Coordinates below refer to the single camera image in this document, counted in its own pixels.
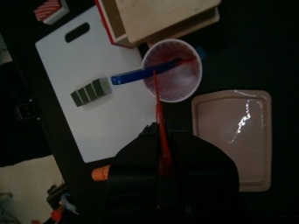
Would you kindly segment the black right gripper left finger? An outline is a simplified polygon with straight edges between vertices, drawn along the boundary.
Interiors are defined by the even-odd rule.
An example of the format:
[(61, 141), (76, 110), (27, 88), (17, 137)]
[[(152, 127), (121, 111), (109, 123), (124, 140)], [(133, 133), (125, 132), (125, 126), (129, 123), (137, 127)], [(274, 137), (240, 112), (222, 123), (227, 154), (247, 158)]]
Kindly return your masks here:
[(107, 224), (156, 223), (157, 144), (157, 124), (152, 123), (112, 159), (107, 178)]

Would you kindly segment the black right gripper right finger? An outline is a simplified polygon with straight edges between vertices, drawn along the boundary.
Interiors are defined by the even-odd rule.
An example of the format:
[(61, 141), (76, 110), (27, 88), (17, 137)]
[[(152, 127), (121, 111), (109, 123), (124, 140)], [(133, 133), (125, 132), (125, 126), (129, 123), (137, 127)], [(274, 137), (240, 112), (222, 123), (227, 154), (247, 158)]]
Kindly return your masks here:
[(247, 224), (235, 162), (185, 131), (169, 136), (176, 196), (163, 224)]

